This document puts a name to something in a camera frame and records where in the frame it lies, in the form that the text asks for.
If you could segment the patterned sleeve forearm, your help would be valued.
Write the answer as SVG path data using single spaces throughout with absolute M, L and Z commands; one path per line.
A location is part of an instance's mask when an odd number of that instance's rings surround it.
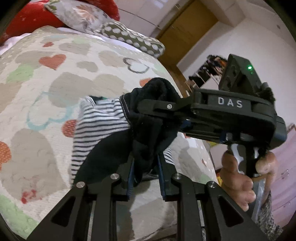
M 265 203 L 261 206 L 256 224 L 267 236 L 268 240 L 277 240 L 277 238 L 282 234 L 283 229 L 275 223 L 271 208 L 270 191 Z

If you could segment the right hand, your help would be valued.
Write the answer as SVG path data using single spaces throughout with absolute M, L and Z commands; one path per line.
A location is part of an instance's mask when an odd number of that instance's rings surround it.
M 261 203 L 266 202 L 271 185 L 276 180 L 278 172 L 278 161 L 275 154 L 273 152 L 266 153 L 263 158 L 257 161 L 255 168 L 260 176 L 253 179 L 249 178 L 238 172 L 238 163 L 231 151 L 226 151 L 222 156 L 222 169 L 220 171 L 222 188 L 243 211 L 247 211 L 249 204 L 256 199 L 256 194 L 252 190 L 254 181 L 265 180 Z

